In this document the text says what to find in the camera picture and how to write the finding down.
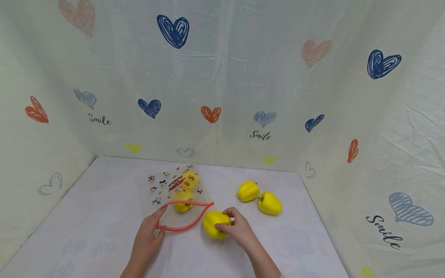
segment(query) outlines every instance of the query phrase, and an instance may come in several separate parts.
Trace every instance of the right hand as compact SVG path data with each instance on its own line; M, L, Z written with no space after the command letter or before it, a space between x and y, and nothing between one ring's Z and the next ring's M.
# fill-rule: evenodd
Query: right hand
M249 222L236 208L225 209L222 213L235 220L231 226L216 224L215 227L230 235L241 248L246 249L258 241Z

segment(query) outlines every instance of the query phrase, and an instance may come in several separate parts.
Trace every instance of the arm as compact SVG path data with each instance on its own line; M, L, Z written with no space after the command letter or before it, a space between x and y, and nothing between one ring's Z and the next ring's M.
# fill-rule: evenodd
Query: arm
M157 237L153 233L167 207L162 207L142 221L136 238L134 239L133 251L130 261L122 272L121 278L143 278L151 261L161 248L166 234L164 226Z
M280 270L256 238L246 218L236 208L226 209L222 213L235 218L235 221L232 221L231 226L216 224L216 228L229 234L246 251L255 277L280 278Z

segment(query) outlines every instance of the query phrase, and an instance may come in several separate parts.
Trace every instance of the fabric wall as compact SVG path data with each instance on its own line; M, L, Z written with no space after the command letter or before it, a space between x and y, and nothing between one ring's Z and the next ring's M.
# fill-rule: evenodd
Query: fabric wall
M0 269L93 160L0 5Z

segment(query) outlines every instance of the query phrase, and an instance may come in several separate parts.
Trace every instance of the yellow heart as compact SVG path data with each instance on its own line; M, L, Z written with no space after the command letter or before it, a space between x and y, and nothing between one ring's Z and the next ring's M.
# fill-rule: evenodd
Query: yellow heart
M142 149L142 145L138 143L132 145L130 143L125 142L124 147L126 147L127 150L132 151L133 153L139 153Z
M360 273L360 278L375 278L372 274L372 270L369 266L364 266L362 272Z
M274 163L275 161L277 161L277 159L278 159L278 157L270 157L270 156L268 156L268 155L263 156L263 161L264 161L264 163L266 163L266 164L272 164L272 163Z

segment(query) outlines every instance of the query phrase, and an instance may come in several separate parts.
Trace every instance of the blue heart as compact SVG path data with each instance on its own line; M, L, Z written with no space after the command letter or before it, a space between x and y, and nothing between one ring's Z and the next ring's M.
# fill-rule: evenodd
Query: blue heart
M376 49L371 52L368 58L368 74L372 79L382 78L402 61L402 56L392 55L383 58L383 52Z
M186 44L189 35L189 21L185 17L178 18L173 24L168 17L158 15L158 26L164 38L173 47L180 49Z
M88 105L91 109L93 109L94 104L96 104L97 98L92 92L85 91L82 93L80 90L74 89L74 95L76 95L81 103Z
M158 100L152 100L150 103L146 103L145 100L139 99L138 100L139 107L144 110L144 112L152 117L153 119L156 117L156 115L159 113L159 110L161 110L161 102Z
M253 116L253 119L264 128L267 124L275 120L276 117L277 114L275 112L269 112L266 114L263 111L259 111L255 114L255 116Z
M433 215L416 205L411 198L402 192L395 192L389 196L389 204L396 213L396 222L407 222L419 226L429 226L434 223Z
M310 119L304 124L304 127L306 128L307 132L311 133L311 130L318 125L322 120L324 119L324 114L321 114L316 119Z

